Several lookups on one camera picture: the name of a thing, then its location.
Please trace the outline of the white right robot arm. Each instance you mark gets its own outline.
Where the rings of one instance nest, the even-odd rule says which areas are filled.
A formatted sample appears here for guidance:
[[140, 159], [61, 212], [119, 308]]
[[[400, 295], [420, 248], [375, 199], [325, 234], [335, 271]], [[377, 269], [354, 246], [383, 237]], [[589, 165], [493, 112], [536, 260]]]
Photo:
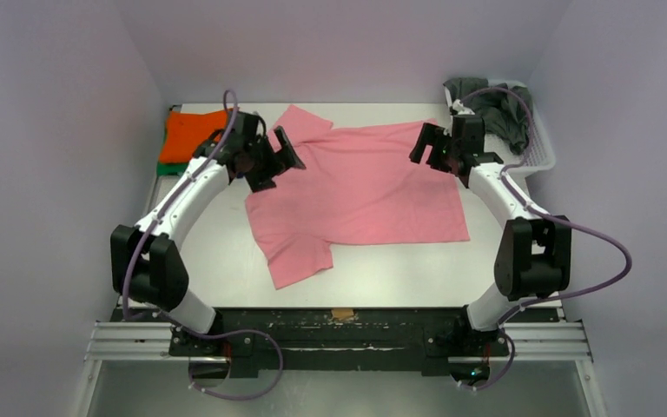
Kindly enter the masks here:
[[409, 158], [458, 177], [502, 228], [494, 283], [466, 306], [468, 321], [452, 331], [455, 347], [472, 354], [485, 345], [486, 332], [498, 329], [522, 302], [546, 300], [568, 287], [571, 230], [549, 220], [509, 175], [509, 166], [485, 151], [480, 116], [453, 116], [450, 129], [424, 123]]

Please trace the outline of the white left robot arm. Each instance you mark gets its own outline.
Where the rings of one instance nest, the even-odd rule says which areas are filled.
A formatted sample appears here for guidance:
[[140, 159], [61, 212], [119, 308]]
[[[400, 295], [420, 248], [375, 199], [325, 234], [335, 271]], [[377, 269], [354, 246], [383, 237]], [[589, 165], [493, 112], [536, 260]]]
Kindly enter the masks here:
[[190, 343], [201, 354], [221, 350], [224, 332], [214, 325], [216, 310], [191, 289], [180, 249], [200, 215], [234, 179], [252, 192], [272, 189], [274, 178], [304, 169], [286, 130], [267, 129], [256, 113], [232, 111], [226, 127], [214, 130], [193, 152], [173, 188], [132, 226], [118, 225], [109, 238], [113, 288], [122, 313], [134, 320], [130, 301], [158, 308], [192, 331]]

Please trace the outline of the pink t-shirt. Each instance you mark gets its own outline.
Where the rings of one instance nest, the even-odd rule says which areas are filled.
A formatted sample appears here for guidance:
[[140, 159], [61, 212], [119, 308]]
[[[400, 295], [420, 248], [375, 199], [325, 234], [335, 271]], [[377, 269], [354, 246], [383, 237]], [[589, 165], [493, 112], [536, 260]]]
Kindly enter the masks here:
[[304, 168], [246, 200], [276, 288], [330, 269], [334, 244], [469, 240], [456, 181], [410, 161], [422, 122], [337, 128], [291, 105], [277, 125]]

